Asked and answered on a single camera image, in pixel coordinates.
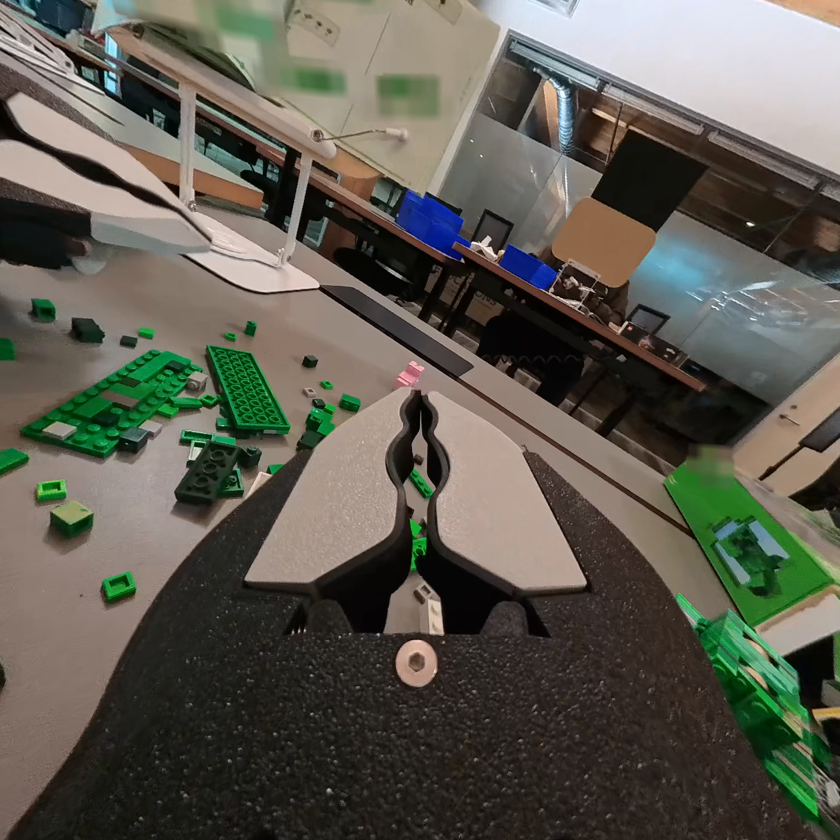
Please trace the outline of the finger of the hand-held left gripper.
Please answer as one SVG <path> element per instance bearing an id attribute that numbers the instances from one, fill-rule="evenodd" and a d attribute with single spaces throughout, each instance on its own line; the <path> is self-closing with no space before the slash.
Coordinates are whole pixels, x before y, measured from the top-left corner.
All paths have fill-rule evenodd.
<path id="1" fill-rule="evenodd" d="M 89 180 L 24 143 L 4 140 L 1 149 L 2 180 L 19 191 L 82 211 L 100 243 L 161 255 L 203 253 L 211 247 L 205 231 L 170 208 L 150 204 L 119 186 Z"/>
<path id="2" fill-rule="evenodd" d="M 184 211 L 126 150 L 20 91 L 2 105 L 2 177 L 94 211 Z"/>

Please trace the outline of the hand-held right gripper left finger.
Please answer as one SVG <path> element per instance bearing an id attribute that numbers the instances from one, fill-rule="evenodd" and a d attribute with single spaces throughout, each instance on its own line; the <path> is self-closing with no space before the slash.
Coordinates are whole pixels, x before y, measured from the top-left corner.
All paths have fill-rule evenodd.
<path id="1" fill-rule="evenodd" d="M 421 414 L 421 393 L 403 387 L 325 437 L 305 458 L 247 587 L 335 601 L 354 631 L 381 632 L 411 567 L 405 483 Z"/>

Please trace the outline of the green brick baseplate assembly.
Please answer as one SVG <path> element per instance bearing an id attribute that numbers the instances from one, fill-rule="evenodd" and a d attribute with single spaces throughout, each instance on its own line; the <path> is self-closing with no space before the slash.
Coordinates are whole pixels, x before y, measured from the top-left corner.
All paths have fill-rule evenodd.
<path id="1" fill-rule="evenodd" d="M 172 399 L 203 368 L 170 351 L 149 350 L 85 391 L 21 427 L 24 438 L 98 458 L 110 456 L 123 432 L 156 417 L 172 418 Z"/>

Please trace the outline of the grey desk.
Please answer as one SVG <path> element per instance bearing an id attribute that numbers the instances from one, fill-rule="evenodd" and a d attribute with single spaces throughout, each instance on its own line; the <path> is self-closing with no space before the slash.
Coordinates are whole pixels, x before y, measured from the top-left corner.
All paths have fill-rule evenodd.
<path id="1" fill-rule="evenodd" d="M 225 332 L 256 356 L 292 425 L 260 444 L 263 464 L 291 454 L 305 387 L 331 381 L 367 407 L 421 359 L 320 290 L 257 295 L 181 257 L 120 252 L 95 276 L 2 264 L 2 337 L 16 351 L 2 363 L 2 448 L 28 453 L 2 477 L 2 838 L 75 747 L 162 585 L 238 504 L 175 502 L 180 433 L 214 431 L 215 409 L 104 460 L 19 428 L 145 350 L 205 365 Z"/>

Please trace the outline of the wood-edged table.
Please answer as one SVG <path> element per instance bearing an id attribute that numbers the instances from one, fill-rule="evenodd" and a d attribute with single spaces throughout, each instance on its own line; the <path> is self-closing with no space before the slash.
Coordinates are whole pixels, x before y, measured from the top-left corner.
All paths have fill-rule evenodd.
<path id="1" fill-rule="evenodd" d="M 97 124 L 161 181 L 172 187 L 179 185 L 181 144 L 177 138 L 84 80 L 69 80 L 49 70 L 37 70 L 36 74 L 48 82 L 59 98 Z M 202 195 L 255 210 L 261 208 L 261 191 L 199 153 L 193 155 L 193 186 Z"/>

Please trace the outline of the white lamp stand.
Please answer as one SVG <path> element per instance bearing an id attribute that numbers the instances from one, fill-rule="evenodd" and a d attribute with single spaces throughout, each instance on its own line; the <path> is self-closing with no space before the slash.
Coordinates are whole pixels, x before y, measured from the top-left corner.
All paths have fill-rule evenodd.
<path id="1" fill-rule="evenodd" d="M 150 25 L 139 17 L 115 12 L 109 2 L 100 2 L 96 23 L 91 30 L 114 39 L 128 54 L 139 57 L 177 81 L 181 102 L 181 163 L 179 196 L 188 208 L 194 206 L 193 156 L 196 123 L 196 99 L 202 96 L 221 109 L 233 113 L 247 123 L 289 145 L 301 155 L 290 173 L 297 176 L 297 187 L 291 208 L 290 225 L 285 244 L 275 253 L 257 246 L 249 239 L 216 220 L 194 213 L 197 222 L 209 224 L 211 244 L 208 250 L 188 258 L 211 271 L 229 284 L 259 294 L 309 291 L 319 283 L 306 272 L 292 265 L 298 243 L 297 233 L 305 207 L 310 175 L 315 160 L 333 163 L 338 154 L 337 141 L 382 135 L 407 142 L 409 130 L 386 122 L 377 128 L 349 133 L 327 134 L 295 110 L 282 108 L 242 86 L 198 58 L 178 49 L 167 38 L 155 37 Z"/>

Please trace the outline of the cluttered brown table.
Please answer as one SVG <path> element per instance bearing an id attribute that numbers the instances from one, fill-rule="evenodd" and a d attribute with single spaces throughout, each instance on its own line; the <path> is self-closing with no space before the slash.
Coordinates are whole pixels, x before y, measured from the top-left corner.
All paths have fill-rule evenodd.
<path id="1" fill-rule="evenodd" d="M 466 315 L 475 294 L 480 293 L 515 312 L 520 318 L 567 343 L 575 351 L 598 363 L 604 371 L 620 376 L 626 383 L 624 399 L 600 422 L 595 432 L 607 437 L 645 394 L 656 394 L 667 382 L 676 382 L 693 392 L 702 392 L 705 384 L 680 368 L 639 347 L 625 336 L 614 332 L 593 318 L 575 310 L 567 301 L 540 290 L 497 263 L 455 244 L 472 281 L 441 322 L 445 335 L 451 336 Z"/>

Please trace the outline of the long brown table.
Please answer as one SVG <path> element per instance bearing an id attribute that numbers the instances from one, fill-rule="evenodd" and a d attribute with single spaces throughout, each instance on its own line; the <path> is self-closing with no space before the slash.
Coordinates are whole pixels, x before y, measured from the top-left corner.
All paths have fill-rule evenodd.
<path id="1" fill-rule="evenodd" d="M 157 32 L 154 28 L 150 30 L 155 37 L 168 39 L 165 34 Z M 172 95 L 172 89 L 167 87 L 162 79 L 153 79 L 143 70 L 143 67 L 154 68 L 161 78 L 170 77 L 144 63 L 139 57 L 126 54 L 128 59 L 121 64 L 125 72 L 139 78 L 149 87 L 162 89 L 167 96 Z M 258 177 L 251 171 L 245 171 L 243 177 L 262 190 L 266 203 L 266 220 L 278 228 L 288 228 L 298 184 L 298 177 L 291 174 L 291 166 L 300 163 L 300 153 L 233 113 L 214 105 L 204 97 L 198 97 L 203 100 L 202 104 L 196 105 L 199 116 L 237 135 L 244 142 L 253 145 L 262 158 L 276 164 L 279 170 L 277 182 L 271 181 L 266 175 Z M 315 160 L 297 230 L 297 240 L 304 239 L 310 222 L 324 218 L 354 236 L 358 245 L 372 245 L 381 255 L 403 259 L 417 257 L 417 263 L 423 265 L 423 268 L 415 270 L 413 275 L 420 280 L 425 278 L 426 273 L 428 277 L 423 306 L 416 315 L 422 321 L 428 322 L 448 280 L 451 277 L 463 275 L 465 264 L 462 260 L 451 259 L 411 236 L 396 225 L 394 218 L 374 206 L 369 199 L 351 191 L 352 186 L 367 188 L 370 184 L 375 184 L 378 179 L 377 174 L 367 178 L 356 178 L 354 174 L 358 169 L 368 170 L 369 167 L 342 149 L 338 149 L 333 163 Z"/>

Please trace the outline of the black office chair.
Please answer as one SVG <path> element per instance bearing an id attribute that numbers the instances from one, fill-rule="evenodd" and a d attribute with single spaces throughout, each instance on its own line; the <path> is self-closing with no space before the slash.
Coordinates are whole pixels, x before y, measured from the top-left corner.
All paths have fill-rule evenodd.
<path id="1" fill-rule="evenodd" d="M 417 263 L 417 257 L 403 259 L 379 253 L 367 255 L 360 249 L 343 247 L 334 250 L 332 259 L 343 270 L 386 297 L 417 301 L 426 296 L 428 273 L 422 280 L 413 275 L 415 270 L 424 267 Z"/>

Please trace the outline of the small blue storage bin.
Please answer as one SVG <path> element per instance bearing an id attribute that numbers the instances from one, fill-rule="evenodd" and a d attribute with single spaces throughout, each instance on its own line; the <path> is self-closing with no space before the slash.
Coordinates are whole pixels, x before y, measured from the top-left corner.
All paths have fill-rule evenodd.
<path id="1" fill-rule="evenodd" d="M 551 288 L 558 274 L 557 269 L 513 245 L 504 249 L 498 265 L 508 273 L 542 291 Z"/>

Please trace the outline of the white door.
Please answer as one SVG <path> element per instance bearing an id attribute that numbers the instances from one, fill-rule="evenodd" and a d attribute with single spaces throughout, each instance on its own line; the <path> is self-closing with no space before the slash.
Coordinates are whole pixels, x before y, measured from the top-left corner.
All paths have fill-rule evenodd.
<path id="1" fill-rule="evenodd" d="M 838 484 L 838 411 L 837 354 L 736 444 L 736 470 L 786 497 Z"/>

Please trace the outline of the tan rounded board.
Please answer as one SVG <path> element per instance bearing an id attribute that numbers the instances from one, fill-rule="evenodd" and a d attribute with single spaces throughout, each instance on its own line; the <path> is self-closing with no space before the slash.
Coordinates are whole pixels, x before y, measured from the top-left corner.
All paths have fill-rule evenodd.
<path id="1" fill-rule="evenodd" d="M 657 233 L 592 197 L 582 198 L 560 226 L 551 253 L 584 266 L 609 288 L 627 284 L 655 246 Z"/>

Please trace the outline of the clear bag of green bricks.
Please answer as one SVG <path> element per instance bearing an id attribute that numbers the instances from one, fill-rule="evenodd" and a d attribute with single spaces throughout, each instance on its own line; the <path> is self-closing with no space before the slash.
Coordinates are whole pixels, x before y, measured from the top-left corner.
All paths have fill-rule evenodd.
<path id="1" fill-rule="evenodd" d="M 706 618 L 682 594 L 675 600 L 768 775 L 804 820 L 819 823 L 832 753 L 802 704 L 797 672 L 735 612 Z"/>

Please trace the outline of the large blue storage bin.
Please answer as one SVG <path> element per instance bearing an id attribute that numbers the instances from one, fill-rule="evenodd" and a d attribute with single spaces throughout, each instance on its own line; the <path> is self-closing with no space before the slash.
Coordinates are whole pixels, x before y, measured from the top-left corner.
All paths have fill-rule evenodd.
<path id="1" fill-rule="evenodd" d="M 420 196 L 411 190 L 406 191 L 395 224 L 451 259 L 462 259 L 455 249 L 456 244 L 469 246 L 469 241 L 461 235 L 464 219 L 428 194 Z"/>

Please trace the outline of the silver ventilation duct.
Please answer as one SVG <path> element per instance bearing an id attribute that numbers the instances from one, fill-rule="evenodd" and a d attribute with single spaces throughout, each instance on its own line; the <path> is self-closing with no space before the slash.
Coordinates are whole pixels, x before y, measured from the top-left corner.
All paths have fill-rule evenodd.
<path id="1" fill-rule="evenodd" d="M 530 136 L 566 156 L 575 149 L 574 132 L 578 91 L 562 79 L 534 67 L 540 78 L 533 95 L 528 127 Z"/>

